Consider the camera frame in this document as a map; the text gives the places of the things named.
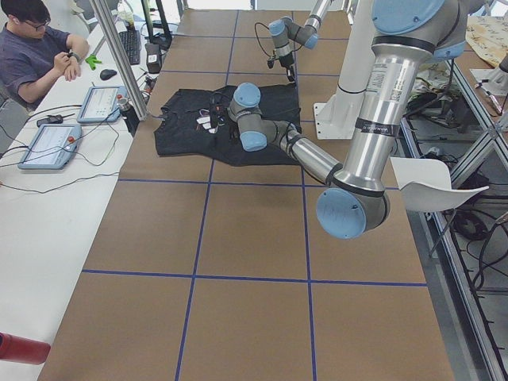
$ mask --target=blue shirt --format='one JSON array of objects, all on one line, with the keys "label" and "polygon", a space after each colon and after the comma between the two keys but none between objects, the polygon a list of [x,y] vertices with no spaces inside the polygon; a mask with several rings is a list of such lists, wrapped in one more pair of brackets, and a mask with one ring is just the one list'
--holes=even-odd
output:
[{"label": "blue shirt", "polygon": [[[53,68],[55,56],[69,51],[69,34],[47,26],[46,33],[38,40],[19,37],[4,26],[0,33],[0,79],[7,90],[17,94],[23,83],[44,77]],[[35,108],[41,100],[29,106]]]}]

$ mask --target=man's hand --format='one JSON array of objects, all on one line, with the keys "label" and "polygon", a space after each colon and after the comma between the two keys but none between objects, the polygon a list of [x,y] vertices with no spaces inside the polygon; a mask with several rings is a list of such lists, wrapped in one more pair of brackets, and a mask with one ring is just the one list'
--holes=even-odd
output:
[{"label": "man's hand", "polygon": [[71,60],[67,57],[66,52],[60,52],[55,56],[53,60],[53,68],[57,70],[61,75],[65,72],[65,69],[71,64]]},{"label": "man's hand", "polygon": [[69,62],[69,66],[65,68],[63,75],[65,76],[65,80],[70,82],[81,76],[81,67],[74,56],[69,59]]}]

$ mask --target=white table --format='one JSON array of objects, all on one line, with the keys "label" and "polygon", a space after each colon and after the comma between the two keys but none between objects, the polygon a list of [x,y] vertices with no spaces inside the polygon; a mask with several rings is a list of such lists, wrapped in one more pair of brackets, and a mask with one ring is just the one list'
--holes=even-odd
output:
[{"label": "white table", "polygon": [[[90,52],[102,37],[98,26],[89,36]],[[105,43],[97,54],[102,64],[92,71],[82,63],[82,76],[73,82],[60,78],[37,111],[52,107],[81,104],[92,83],[95,86],[121,84],[120,75],[102,81],[103,68],[116,69]],[[146,53],[141,49],[141,63]],[[133,67],[136,78],[143,75]],[[49,111],[48,114],[77,115],[77,109]],[[36,119],[29,121],[17,139],[29,144],[37,132]],[[65,119],[74,123],[75,116]],[[118,137],[105,163],[95,167],[82,156],[74,157],[62,170],[51,173],[21,171],[17,165],[0,167],[0,181],[11,187],[46,191],[79,178],[115,174],[124,163],[132,143],[123,120],[115,123],[83,126],[86,135],[78,148],[92,163],[102,162]],[[13,142],[11,147],[20,145]],[[23,150],[8,152],[0,166],[15,164]],[[52,343],[74,290],[83,263],[117,182],[117,175],[74,183],[47,194],[0,187],[0,332]],[[33,381],[42,365],[11,363],[0,360],[0,379]]]}]

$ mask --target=black fabric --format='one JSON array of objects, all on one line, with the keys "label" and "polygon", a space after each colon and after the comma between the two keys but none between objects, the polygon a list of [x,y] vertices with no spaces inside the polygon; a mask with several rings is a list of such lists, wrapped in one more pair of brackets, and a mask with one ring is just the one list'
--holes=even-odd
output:
[{"label": "black fabric", "polygon": [[[280,148],[270,144],[261,151],[244,151],[238,139],[238,126],[227,117],[225,110],[236,88],[226,86],[216,91],[178,90],[161,107],[164,121],[154,132],[157,153],[160,156],[201,154],[233,166],[298,165]],[[260,92],[259,108],[263,119],[300,124],[298,93],[293,83],[260,87]],[[200,117],[199,110],[208,110],[212,99],[214,104],[219,103],[224,110],[222,120],[225,124],[220,125],[215,134],[197,128],[196,122]]]}]

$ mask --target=black keyboard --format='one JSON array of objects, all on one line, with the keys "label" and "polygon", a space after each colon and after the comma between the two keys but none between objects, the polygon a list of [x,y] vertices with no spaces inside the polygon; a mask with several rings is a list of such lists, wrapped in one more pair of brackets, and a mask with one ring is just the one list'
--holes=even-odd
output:
[{"label": "black keyboard", "polygon": [[141,49],[141,36],[137,30],[126,30],[118,32],[121,44],[124,45],[125,52],[129,58],[131,65],[139,65],[140,63],[140,49]]}]

